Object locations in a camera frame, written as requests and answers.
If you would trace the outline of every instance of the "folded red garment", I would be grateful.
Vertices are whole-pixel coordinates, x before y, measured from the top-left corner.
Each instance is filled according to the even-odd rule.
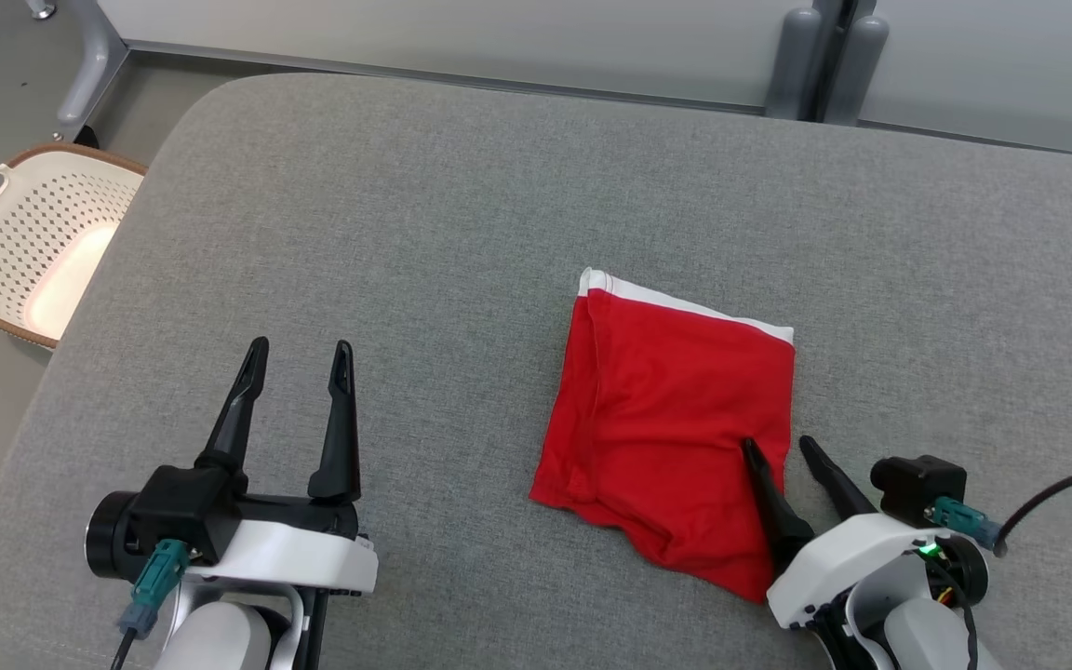
[[[772,562],[741,444],[756,438],[783,491],[793,359],[791,328],[587,268],[532,500],[762,602]]]

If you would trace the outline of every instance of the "cabinet door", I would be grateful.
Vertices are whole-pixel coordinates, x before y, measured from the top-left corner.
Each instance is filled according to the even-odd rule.
[[[123,41],[761,106],[801,0],[101,0]]]
[[[878,0],[861,122],[1072,151],[1072,0]]]

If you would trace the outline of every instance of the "laundry basket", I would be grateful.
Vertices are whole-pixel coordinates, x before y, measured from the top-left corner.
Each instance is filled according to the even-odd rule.
[[[0,165],[0,328],[55,348],[145,166],[80,145]]]

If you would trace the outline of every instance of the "metal frame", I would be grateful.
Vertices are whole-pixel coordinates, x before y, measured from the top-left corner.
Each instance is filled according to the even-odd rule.
[[[27,0],[42,3],[43,0]],[[85,51],[81,68],[78,69],[73,86],[69,89],[60,110],[56,114],[59,130],[53,135],[56,140],[73,139],[89,120],[90,111],[102,100],[109,83],[115,79],[118,69],[131,51],[118,38],[115,26],[102,13],[95,0],[65,0],[81,25]]]
[[[50,17],[56,5],[47,0],[26,0],[36,18]],[[114,80],[131,50],[209,57],[210,59],[242,60],[285,68],[313,69],[322,72],[396,76],[403,79],[444,81],[472,88],[522,90],[526,93],[604,99],[605,101],[641,102],[652,105],[689,107],[762,114],[770,118],[829,120],[831,123],[852,123],[863,106],[866,88],[888,34],[888,25],[872,17],[876,0],[813,0],[812,8],[788,12],[779,31],[779,46],[763,106],[739,105],[728,102],[688,101],[687,99],[607,92],[584,88],[564,88],[485,79],[483,77],[444,75],[403,71],[331,60],[298,59],[298,57],[209,49],[209,47],[172,46],[172,44],[123,43],[99,8],[96,0],[65,0],[72,5],[81,25],[85,54],[73,85],[57,111],[54,139],[72,140],[86,125],[94,106]]]

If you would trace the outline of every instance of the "gray padded table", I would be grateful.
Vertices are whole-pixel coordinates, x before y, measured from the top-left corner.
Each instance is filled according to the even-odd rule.
[[[865,489],[970,471],[997,517],[1072,472],[1072,157],[624,102],[339,75],[234,81],[163,145],[0,476],[0,645],[106,667],[128,584],[81,532],[188,465],[271,338],[251,491],[302,495],[354,343],[378,590],[323,666],[825,667],[765,607],[526,498],[579,272],[795,327],[794,437]],[[835,522],[795,448],[788,496]],[[980,636],[1072,667],[1072,491],[992,561]],[[136,644],[149,667],[161,632]]]

